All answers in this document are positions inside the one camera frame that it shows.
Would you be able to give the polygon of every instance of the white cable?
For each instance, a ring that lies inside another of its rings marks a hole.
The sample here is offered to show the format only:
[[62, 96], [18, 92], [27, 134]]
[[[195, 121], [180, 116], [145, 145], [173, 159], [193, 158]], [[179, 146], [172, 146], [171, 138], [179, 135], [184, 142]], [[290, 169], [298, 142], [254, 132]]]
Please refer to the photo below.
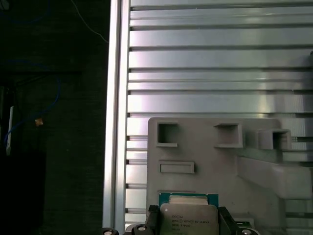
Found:
[[79, 12], [79, 10], [78, 10], [76, 4], [74, 3], [74, 1], [73, 1], [73, 0], [70, 0], [70, 1], [71, 1], [71, 2], [73, 3], [73, 5], [75, 6], [76, 11], [77, 11], [79, 17], [82, 19], [82, 21], [83, 21], [84, 24], [87, 26], [87, 28], [88, 28], [91, 32], [93, 32], [93, 33], [99, 35], [99, 36], [102, 38], [103, 41], [105, 41], [106, 43], [109, 43], [107, 40], [104, 39], [104, 37], [103, 37], [100, 33], [94, 31], [92, 28], [89, 27], [89, 25], [86, 23], [86, 21], [84, 20], [84, 18], [83, 18], [82, 15], [80, 14], [80, 12]]

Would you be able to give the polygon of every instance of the white plastic part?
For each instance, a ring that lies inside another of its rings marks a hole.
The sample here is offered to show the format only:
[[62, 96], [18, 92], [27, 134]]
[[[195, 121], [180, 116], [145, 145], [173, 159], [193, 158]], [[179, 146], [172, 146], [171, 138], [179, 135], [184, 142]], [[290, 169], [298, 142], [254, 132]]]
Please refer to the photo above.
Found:
[[237, 157], [237, 173], [245, 180], [273, 190], [280, 198], [312, 198], [311, 172], [306, 167]]

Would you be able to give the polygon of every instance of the rectangular slot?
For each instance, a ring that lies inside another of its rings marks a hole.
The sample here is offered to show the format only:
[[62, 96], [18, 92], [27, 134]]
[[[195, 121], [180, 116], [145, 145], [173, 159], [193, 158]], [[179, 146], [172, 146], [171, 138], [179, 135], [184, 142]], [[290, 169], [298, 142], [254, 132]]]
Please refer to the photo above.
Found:
[[222, 123], [215, 126], [218, 131], [219, 148], [243, 148], [243, 131], [240, 124]]
[[159, 161], [160, 173], [195, 173], [194, 162], [169, 162]]
[[260, 130], [258, 146], [260, 149], [291, 149], [291, 133], [284, 129]]
[[158, 147], [177, 147], [178, 131], [177, 123], [158, 123], [156, 145]]
[[273, 148], [288, 149], [288, 132], [273, 132]]

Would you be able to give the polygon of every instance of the intel xeon processor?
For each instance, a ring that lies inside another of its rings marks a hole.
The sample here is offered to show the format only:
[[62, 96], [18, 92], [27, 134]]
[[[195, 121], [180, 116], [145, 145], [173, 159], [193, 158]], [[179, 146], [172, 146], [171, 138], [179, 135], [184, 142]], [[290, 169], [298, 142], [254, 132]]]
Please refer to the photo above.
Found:
[[164, 203], [160, 212], [160, 235], [219, 235], [218, 210], [214, 205]]

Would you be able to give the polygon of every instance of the metal panel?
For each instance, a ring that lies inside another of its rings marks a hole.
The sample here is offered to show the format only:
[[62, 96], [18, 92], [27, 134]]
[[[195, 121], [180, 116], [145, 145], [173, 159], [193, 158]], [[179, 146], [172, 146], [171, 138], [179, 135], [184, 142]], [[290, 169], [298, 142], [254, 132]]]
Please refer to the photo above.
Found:
[[308, 28], [253, 28], [132, 31], [130, 34], [131, 47], [295, 45], [313, 46], [313, 32]]
[[287, 213], [312, 213], [312, 200], [286, 200]]
[[129, 95], [128, 112], [308, 113], [313, 112], [312, 99], [313, 95]]
[[291, 149], [292, 150], [298, 150], [298, 151], [306, 151], [306, 150], [313, 150], [313, 143], [291, 143]]
[[107, 90], [107, 116], [106, 116], [106, 147], [103, 190], [103, 217], [102, 227], [114, 225], [114, 184], [115, 184], [115, 147], [116, 147], [116, 108], [117, 108], [117, 81], [118, 81], [118, 55], [119, 55], [119, 31], [120, 1], [111, 0], [110, 17], [110, 45], [108, 65], [108, 90]]
[[126, 223], [143, 224], [146, 221], [146, 214], [126, 214]]
[[310, 26], [313, 22], [312, 7], [264, 7], [254, 5], [246, 8], [213, 7], [213, 9], [166, 10], [166, 8], [149, 11], [133, 11], [131, 26], [135, 28], [174, 27], [269, 27], [275, 25], [299, 27]]
[[147, 165], [127, 165], [127, 184], [147, 184]]
[[285, 162], [313, 162], [313, 153], [286, 152], [283, 153], [283, 160]]
[[127, 141], [127, 149], [147, 150], [147, 141]]
[[285, 4], [285, 3], [311, 3], [303, 0], [132, 0], [131, 6], [180, 6], [180, 5], [215, 5], [215, 4]]
[[312, 218], [287, 218], [287, 228], [312, 228]]
[[126, 190], [126, 208], [146, 209], [145, 189], [127, 189]]
[[146, 151], [127, 151], [126, 159], [127, 160], [147, 160], [147, 152]]
[[290, 229], [290, 228], [287, 228], [286, 232], [288, 235], [312, 235], [313, 229], [301, 229], [301, 228]]
[[313, 118], [282, 118], [280, 121], [293, 136], [313, 137]]
[[312, 49], [133, 51], [129, 68], [308, 68]]
[[126, 149], [126, 116], [127, 116], [127, 80], [128, 80], [128, 54], [129, 54], [129, 0], [122, 0], [121, 19], [121, 55], [119, 70], [119, 90], [118, 90], [118, 126], [117, 126], [117, 155], [116, 155], [116, 196], [114, 227], [118, 231], [125, 228], [125, 149]]

